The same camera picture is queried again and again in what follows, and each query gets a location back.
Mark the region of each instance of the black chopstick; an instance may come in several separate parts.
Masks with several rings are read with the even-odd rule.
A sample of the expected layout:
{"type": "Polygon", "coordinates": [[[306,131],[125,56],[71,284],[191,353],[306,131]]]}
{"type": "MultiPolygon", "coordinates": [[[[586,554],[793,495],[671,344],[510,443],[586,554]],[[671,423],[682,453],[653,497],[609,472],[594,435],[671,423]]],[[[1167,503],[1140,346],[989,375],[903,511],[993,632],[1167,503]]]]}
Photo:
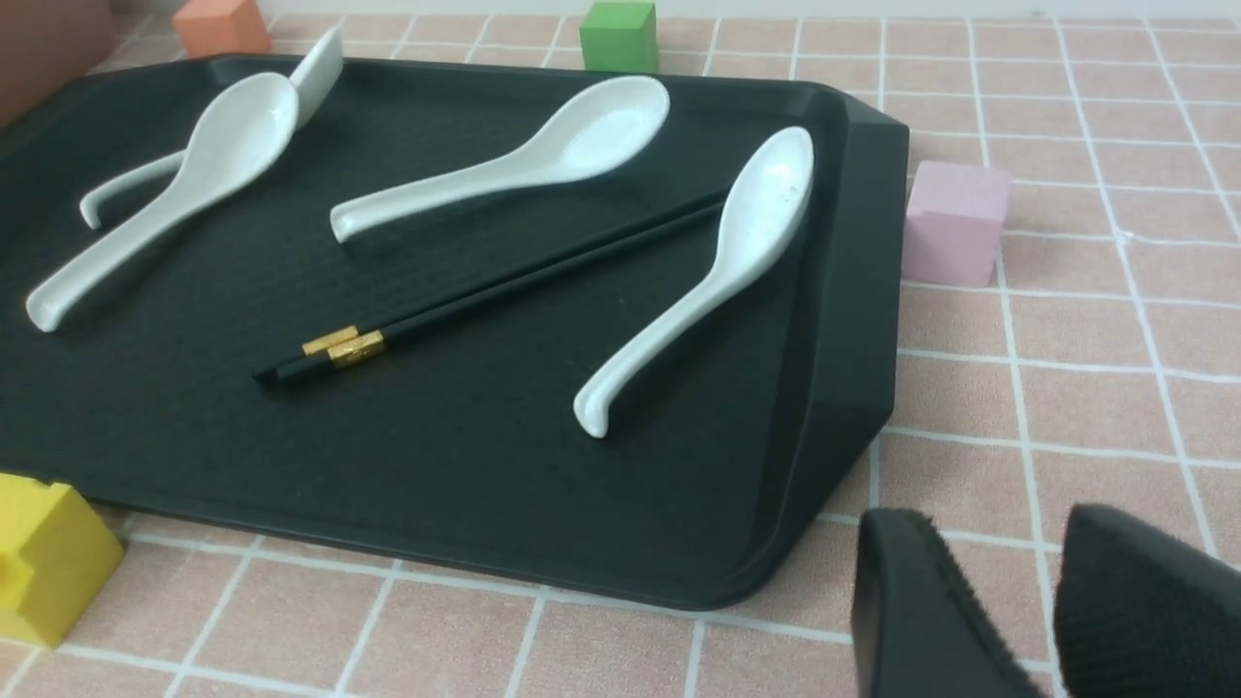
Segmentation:
{"type": "Polygon", "coordinates": [[[297,384],[350,366],[410,342],[448,319],[485,309],[541,283],[653,242],[724,207],[726,191],[715,191],[650,216],[562,247],[545,257],[468,284],[429,302],[390,313],[376,322],[350,325],[302,345],[302,351],[252,371],[263,385],[297,384]]]}

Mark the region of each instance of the brown block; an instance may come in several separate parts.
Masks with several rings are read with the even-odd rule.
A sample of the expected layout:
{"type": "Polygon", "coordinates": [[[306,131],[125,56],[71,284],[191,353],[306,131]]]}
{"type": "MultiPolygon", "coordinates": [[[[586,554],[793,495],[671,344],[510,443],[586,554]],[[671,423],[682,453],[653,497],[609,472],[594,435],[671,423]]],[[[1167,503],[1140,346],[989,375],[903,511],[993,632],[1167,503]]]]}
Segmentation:
{"type": "Polygon", "coordinates": [[[272,50],[254,0],[190,0],[172,15],[172,26],[191,58],[272,50]]]}

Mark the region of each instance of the white grout line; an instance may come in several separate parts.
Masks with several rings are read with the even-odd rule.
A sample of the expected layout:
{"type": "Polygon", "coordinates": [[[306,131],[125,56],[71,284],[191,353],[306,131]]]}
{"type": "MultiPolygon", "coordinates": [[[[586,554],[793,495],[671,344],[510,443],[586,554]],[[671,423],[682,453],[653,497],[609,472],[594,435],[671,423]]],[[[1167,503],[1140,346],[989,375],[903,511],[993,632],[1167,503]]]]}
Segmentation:
{"type": "MultiPolygon", "coordinates": [[[[998,294],[999,289],[993,286],[984,286],[980,288],[967,288],[962,286],[944,286],[941,283],[925,283],[921,281],[901,281],[901,286],[906,288],[925,288],[928,291],[947,291],[956,293],[988,293],[998,294]]],[[[1009,296],[1025,296],[1030,298],[1085,298],[1093,301],[1133,301],[1133,296],[1127,293],[1092,293],[1083,291],[1047,291],[1036,288],[1009,288],[1009,296]]],[[[1203,308],[1221,308],[1227,310],[1241,310],[1241,303],[1222,303],[1219,301],[1201,301],[1198,298],[1142,298],[1148,304],[1160,304],[1160,306],[1196,306],[1203,308]]]]}
{"type": "Polygon", "coordinates": [[[1034,659],[1018,659],[1016,663],[1021,664],[1021,668],[1028,672],[1037,673],[1056,673],[1056,667],[1051,662],[1036,662],[1034,659]]]}
{"type": "Polygon", "coordinates": [[[220,600],[216,601],[215,609],[212,609],[211,615],[207,616],[207,621],[202,625],[202,630],[194,640],[194,645],[190,646],[189,652],[185,653],[185,658],[181,659],[181,666],[176,671],[176,677],[172,679],[172,683],[168,686],[168,691],[164,692],[164,698],[174,698],[177,691],[181,689],[181,683],[185,682],[190,668],[194,667],[194,661],[199,657],[199,652],[201,652],[202,647],[207,643],[207,638],[216,628],[216,623],[220,622],[220,617],[223,616],[225,607],[228,606],[228,601],[232,600],[233,591],[237,590],[242,578],[246,576],[246,570],[249,569],[249,561],[253,559],[258,546],[263,544],[263,540],[266,540],[266,537],[256,535],[254,540],[249,544],[249,548],[247,548],[242,554],[241,560],[237,561],[237,569],[233,570],[232,576],[228,579],[228,584],[225,585],[223,591],[220,594],[220,600]]]}
{"type": "Polygon", "coordinates": [[[706,47],[706,60],[702,61],[702,75],[704,76],[711,75],[711,63],[715,62],[716,53],[721,53],[720,51],[716,51],[715,47],[716,47],[716,43],[720,41],[720,25],[722,22],[724,22],[722,19],[716,19],[715,20],[715,27],[711,30],[711,43],[707,45],[707,47],[706,47]]]}
{"type": "Polygon", "coordinates": [[[416,24],[418,24],[417,15],[412,20],[410,20],[410,25],[405,27],[403,32],[401,32],[401,39],[398,39],[396,41],[396,45],[392,46],[392,51],[388,52],[388,61],[396,60],[396,55],[400,53],[401,48],[403,48],[406,42],[410,41],[410,35],[413,34],[413,26],[416,24]]]}
{"type": "Polygon", "coordinates": [[[882,112],[887,101],[887,19],[879,20],[879,98],[876,108],[882,112]]]}
{"type": "MultiPolygon", "coordinates": [[[[1133,303],[1132,298],[1121,298],[1117,302],[1133,303]]],[[[995,356],[990,354],[957,354],[954,351],[937,351],[932,349],[907,349],[897,348],[897,356],[915,356],[920,359],[938,359],[942,361],[958,361],[965,364],[1010,364],[1013,359],[1008,356],[995,356]]],[[[1112,365],[1112,364],[1075,364],[1066,361],[1049,361],[1044,359],[1016,359],[1016,365],[1023,368],[1033,369],[1055,369],[1061,371],[1077,371],[1077,373],[1101,373],[1101,374],[1143,374],[1153,375],[1155,373],[1154,366],[1124,366],[1124,365],[1112,365]]],[[[1201,383],[1217,383],[1217,384],[1241,384],[1241,376],[1239,375],[1219,375],[1219,374],[1204,374],[1198,371],[1186,371],[1180,369],[1164,369],[1164,375],[1170,375],[1175,378],[1181,378],[1185,380],[1196,380],[1201,383]]]]}
{"type": "MultiPolygon", "coordinates": [[[[910,133],[917,135],[931,135],[934,138],[978,138],[978,134],[969,130],[930,130],[925,128],[911,128],[910,133]]],[[[1085,143],[1086,139],[1078,135],[1035,135],[1031,133],[992,133],[993,139],[1004,140],[1052,140],[1057,143],[1085,143]]],[[[1113,143],[1119,145],[1154,145],[1162,148],[1191,148],[1189,140],[1140,140],[1134,138],[1096,138],[1095,143],[1113,143]]],[[[1241,143],[1201,143],[1204,148],[1241,148],[1241,143]]]]}
{"type": "MultiPolygon", "coordinates": [[[[177,664],[176,662],[153,659],[150,657],[140,657],[138,655],[129,655],[127,652],[115,652],[112,650],[99,650],[97,647],[86,647],[82,645],[73,645],[72,642],[66,642],[61,645],[60,647],[57,647],[56,652],[61,655],[68,655],[71,657],[81,657],[83,659],[93,659],[98,662],[109,662],[113,664],[123,664],[127,667],[158,671],[168,674],[175,674],[184,668],[181,667],[181,664],[177,664]]],[[[194,678],[206,678],[221,683],[232,683],[236,686],[256,688],[259,691],[278,691],[293,696],[313,696],[313,697],[331,696],[330,691],[325,691],[323,688],[315,688],[313,686],[302,686],[298,683],[289,683],[285,681],[266,678],[261,676],[242,674],[220,669],[208,669],[205,667],[190,667],[189,669],[186,669],[186,676],[194,678]]]]}
{"type": "Polygon", "coordinates": [[[797,29],[793,31],[793,57],[788,62],[788,79],[797,79],[797,58],[802,51],[802,27],[805,17],[797,19],[797,29]]]}
{"type": "MultiPolygon", "coordinates": [[[[1060,26],[1060,21],[1055,20],[1054,25],[1056,29],[1056,37],[1060,41],[1061,51],[1067,51],[1065,43],[1065,32],[1060,26]]],[[[1077,81],[1069,70],[1067,52],[1064,55],[1065,58],[1065,71],[1069,73],[1069,89],[1077,94],[1077,81]]],[[[1116,222],[1116,212],[1112,210],[1112,199],[1107,191],[1106,180],[1103,179],[1103,168],[1100,165],[1098,154],[1095,152],[1095,143],[1091,140],[1090,123],[1086,118],[1086,112],[1082,109],[1081,103],[1077,103],[1077,119],[1081,122],[1082,133],[1086,135],[1086,152],[1090,154],[1091,168],[1095,171],[1095,179],[1098,181],[1098,190],[1103,200],[1103,212],[1107,214],[1108,224],[1112,230],[1119,230],[1116,222]]],[[[1176,453],[1176,461],[1180,466],[1181,477],[1185,481],[1185,491],[1189,494],[1189,503],[1194,509],[1194,518],[1198,520],[1198,528],[1203,537],[1203,549],[1212,558],[1219,556],[1219,549],[1215,545],[1215,538],[1211,535],[1210,524],[1206,519],[1206,509],[1203,505],[1203,498],[1198,492],[1198,484],[1194,481],[1194,472],[1189,466],[1189,456],[1185,453],[1185,440],[1181,437],[1180,426],[1176,421],[1176,414],[1173,409],[1172,395],[1168,390],[1168,380],[1164,376],[1163,363],[1159,359],[1159,349],[1155,345],[1154,332],[1150,329],[1150,322],[1147,318],[1145,304],[1142,301],[1142,296],[1138,291],[1138,283],[1134,279],[1133,270],[1129,266],[1129,255],[1126,248],[1127,245],[1123,240],[1117,240],[1116,250],[1121,257],[1121,268],[1124,271],[1124,281],[1128,284],[1129,294],[1133,296],[1133,304],[1137,309],[1138,324],[1142,327],[1142,337],[1147,344],[1147,351],[1150,354],[1150,364],[1154,368],[1155,384],[1159,388],[1159,400],[1163,404],[1164,416],[1168,421],[1168,428],[1172,432],[1173,450],[1176,453]]]]}
{"type": "Polygon", "coordinates": [[[547,63],[551,62],[551,57],[556,53],[556,42],[560,41],[560,32],[565,31],[565,21],[568,20],[566,16],[560,17],[560,22],[556,24],[556,31],[551,35],[551,45],[547,46],[547,52],[544,53],[544,60],[539,63],[540,68],[546,68],[547,63]]]}
{"type": "MultiPolygon", "coordinates": [[[[969,43],[969,76],[974,89],[974,111],[978,118],[978,138],[982,144],[983,166],[990,166],[990,149],[987,143],[987,114],[983,109],[983,96],[978,79],[978,61],[975,57],[974,25],[965,20],[965,36],[969,43]]],[[[1013,307],[1008,294],[1008,278],[1004,273],[1004,253],[995,256],[995,278],[1000,292],[1000,312],[1004,315],[1004,340],[1008,349],[1009,375],[1013,381],[1013,401],[1016,409],[1016,428],[1021,443],[1021,473],[1025,478],[1025,492],[1030,508],[1030,537],[1036,545],[1042,545],[1042,504],[1039,502],[1039,483],[1034,474],[1034,453],[1030,450],[1030,422],[1025,412],[1025,386],[1021,383],[1021,368],[1018,365],[1016,334],[1013,323],[1013,307]]],[[[1036,582],[1042,599],[1042,625],[1047,657],[1052,664],[1059,666],[1059,653],[1055,641],[1055,626],[1052,615],[1055,611],[1054,596],[1051,592],[1051,575],[1047,571],[1047,559],[1044,555],[1035,555],[1036,582]]]]}
{"type": "Polygon", "coordinates": [[[879,450],[879,435],[876,433],[875,440],[871,441],[870,446],[866,448],[866,465],[870,469],[870,482],[866,488],[866,505],[872,509],[880,505],[880,484],[882,483],[882,481],[879,479],[882,474],[880,472],[881,463],[879,450]]]}
{"type": "Polygon", "coordinates": [[[849,514],[833,514],[830,512],[819,512],[819,515],[815,518],[825,523],[839,523],[845,525],[861,524],[861,519],[859,517],[851,517],[849,514]]]}
{"type": "MultiPolygon", "coordinates": [[[[861,519],[858,517],[850,517],[848,514],[833,514],[830,512],[820,512],[815,519],[824,523],[834,523],[841,525],[851,525],[854,528],[861,525],[861,519]]],[[[987,545],[998,545],[1000,548],[1016,548],[1019,550],[1041,550],[1044,553],[1060,553],[1061,546],[1055,543],[1046,542],[1034,542],[1025,540],[1024,538],[1010,538],[1006,535],[993,535],[989,533],[974,533],[972,530],[952,530],[952,529],[937,529],[939,535],[944,540],[964,540],[969,543],[984,543],[987,545]]]]}
{"type": "MultiPolygon", "coordinates": [[[[393,559],[390,569],[392,571],[400,570],[401,560],[393,559]]],[[[371,633],[380,622],[380,614],[383,612],[383,605],[387,604],[387,597],[392,594],[395,585],[396,578],[387,576],[383,579],[379,594],[375,595],[375,602],[371,604],[371,610],[366,614],[366,622],[362,623],[362,630],[357,633],[357,641],[354,642],[354,651],[349,653],[349,661],[345,662],[345,668],[341,669],[340,678],[336,679],[336,694],[343,694],[349,689],[349,682],[352,681],[354,672],[357,671],[357,664],[362,661],[362,653],[366,652],[366,643],[370,642],[371,633]]]]}
{"type": "Polygon", "coordinates": [[[1077,235],[1072,232],[1037,232],[1033,230],[1005,230],[1004,235],[1008,237],[1042,237],[1046,240],[1113,241],[1119,238],[1126,242],[1140,242],[1142,245],[1163,246],[1163,247],[1224,247],[1231,250],[1241,248],[1241,242],[1224,242],[1219,240],[1155,240],[1153,237],[1144,237],[1142,235],[1136,235],[1123,230],[1117,231],[1116,235],[1077,235]]]}
{"type": "MultiPolygon", "coordinates": [[[[913,436],[928,441],[942,441],[944,443],[961,443],[965,446],[999,446],[1004,448],[1020,448],[1021,442],[1014,438],[1001,438],[994,436],[968,436],[963,433],[943,433],[923,428],[906,426],[885,426],[884,433],[896,433],[900,436],[913,436]]],[[[1176,456],[1168,453],[1155,453],[1153,451],[1132,451],[1128,448],[1092,448],[1085,446],[1070,446],[1067,443],[1051,443],[1045,441],[1031,441],[1030,448],[1035,452],[1064,453],[1067,456],[1083,456],[1087,458],[1129,458],[1134,461],[1154,461],[1158,463],[1180,463],[1176,456]]],[[[1241,463],[1232,461],[1215,461],[1207,458],[1186,458],[1185,462],[1194,467],[1241,469],[1241,463]]]]}
{"type": "Polygon", "coordinates": [[[26,658],[22,659],[20,664],[17,664],[17,671],[12,672],[7,683],[5,683],[4,688],[0,689],[0,698],[14,697],[14,692],[17,691],[17,684],[21,683],[21,679],[26,678],[26,674],[30,673],[30,668],[35,666],[35,661],[38,659],[38,656],[42,653],[42,650],[36,650],[35,647],[29,647],[29,650],[30,653],[26,655],[26,658]]]}
{"type": "Polygon", "coordinates": [[[1220,197],[1220,204],[1224,206],[1224,214],[1227,216],[1229,222],[1232,224],[1232,232],[1241,238],[1241,224],[1237,222],[1237,216],[1232,211],[1232,204],[1229,197],[1224,195],[1224,185],[1220,184],[1220,178],[1215,173],[1215,166],[1211,164],[1211,158],[1206,154],[1205,145],[1215,145],[1212,143],[1203,144],[1201,139],[1198,138],[1198,127],[1194,125],[1194,118],[1189,113],[1189,108],[1180,99],[1180,88],[1176,87],[1176,81],[1172,78],[1172,72],[1168,70],[1168,62],[1164,61],[1163,47],[1159,46],[1159,39],[1155,36],[1155,31],[1150,29],[1150,20],[1143,19],[1142,24],[1147,29],[1147,35],[1150,36],[1150,43],[1155,50],[1155,58],[1159,60],[1159,66],[1163,68],[1164,79],[1168,81],[1168,87],[1172,88],[1172,98],[1176,103],[1176,108],[1180,109],[1180,117],[1185,122],[1185,128],[1189,129],[1189,138],[1194,143],[1194,148],[1198,149],[1198,155],[1203,159],[1203,166],[1206,168],[1206,175],[1211,180],[1211,186],[1215,188],[1216,194],[1220,197]]]}
{"type": "MultiPolygon", "coordinates": [[[[1097,181],[1054,181],[1044,179],[1014,179],[1013,184],[1028,184],[1034,186],[1064,186],[1070,189],[1091,189],[1097,191],[1100,184],[1097,181]]],[[[1214,195],[1212,189],[1194,189],[1190,186],[1138,186],[1133,184],[1106,184],[1108,189],[1114,189],[1117,191],[1153,191],[1162,194],[1210,194],[1214,195]]],[[[1241,194],[1241,191],[1230,191],[1229,194],[1241,194]]]]}
{"type": "Polygon", "coordinates": [[[1042,553],[1060,553],[1062,549],[1055,543],[1044,540],[1023,540],[1020,538],[1008,538],[1004,535],[992,535],[988,533],[973,533],[969,530],[941,530],[946,540],[964,540],[967,543],[983,543],[987,545],[999,545],[1001,548],[1018,548],[1021,550],[1036,550],[1042,553]]]}
{"type": "Polygon", "coordinates": [[[685,669],[685,698],[697,694],[697,674],[702,664],[702,642],[706,640],[706,622],[694,621],[694,638],[690,640],[690,659],[685,669]]]}
{"type": "MultiPolygon", "coordinates": [[[[491,20],[494,19],[495,15],[488,15],[486,19],[483,20],[483,26],[479,27],[478,36],[474,37],[474,43],[472,43],[469,51],[465,52],[465,60],[463,60],[462,63],[469,63],[474,58],[474,52],[483,46],[483,37],[486,36],[486,27],[491,26],[491,20]]],[[[532,48],[542,48],[542,46],[534,46],[532,48]]]]}
{"type": "Polygon", "coordinates": [[[544,606],[547,605],[549,586],[545,584],[539,587],[539,596],[535,599],[535,605],[530,609],[530,620],[526,622],[526,631],[521,636],[521,647],[517,650],[517,657],[513,661],[513,673],[509,674],[509,687],[504,691],[504,698],[517,698],[517,692],[521,691],[521,674],[526,671],[526,663],[530,661],[530,650],[535,646],[535,636],[539,633],[539,621],[542,620],[544,606]]]}

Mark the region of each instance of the tiled floor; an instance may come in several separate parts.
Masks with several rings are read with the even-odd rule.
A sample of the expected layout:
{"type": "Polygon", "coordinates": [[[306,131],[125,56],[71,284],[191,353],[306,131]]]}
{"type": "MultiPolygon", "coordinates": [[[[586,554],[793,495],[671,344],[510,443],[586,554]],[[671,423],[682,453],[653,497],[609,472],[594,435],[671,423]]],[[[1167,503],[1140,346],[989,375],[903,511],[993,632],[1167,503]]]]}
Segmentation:
{"type": "MultiPolygon", "coordinates": [[[[338,22],[351,56],[581,66],[573,17],[271,29],[298,52],[338,22]]],[[[180,56],[166,19],[118,31],[105,68],[180,56]]],[[[1050,692],[1073,502],[1241,565],[1241,22],[663,19],[660,41],[668,72],[827,82],[906,120],[913,163],[1016,176],[990,287],[905,286],[891,425],[763,592],[669,614],[133,517],[60,652],[0,643],[0,693],[855,696],[853,550],[876,504],[936,517],[1050,692]]]]}

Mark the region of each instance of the foam cube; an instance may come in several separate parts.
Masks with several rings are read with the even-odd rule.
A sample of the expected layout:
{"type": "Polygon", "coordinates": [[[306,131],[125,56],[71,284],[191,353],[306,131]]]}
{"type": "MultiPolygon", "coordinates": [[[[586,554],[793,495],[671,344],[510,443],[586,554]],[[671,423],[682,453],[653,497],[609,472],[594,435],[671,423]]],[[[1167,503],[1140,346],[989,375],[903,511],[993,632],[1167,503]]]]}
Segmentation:
{"type": "Polygon", "coordinates": [[[578,36],[582,63],[588,71],[659,72],[654,2],[596,2],[582,20],[578,36]]]}
{"type": "Polygon", "coordinates": [[[122,554],[72,487],[0,473],[0,637],[58,646],[122,554]]]}
{"type": "Polygon", "coordinates": [[[272,50],[256,0],[190,0],[172,15],[172,26],[191,58],[272,50]]]}
{"type": "Polygon", "coordinates": [[[918,165],[905,212],[901,276],[949,286],[990,283],[1011,189],[1013,175],[1004,170],[918,165]]]}

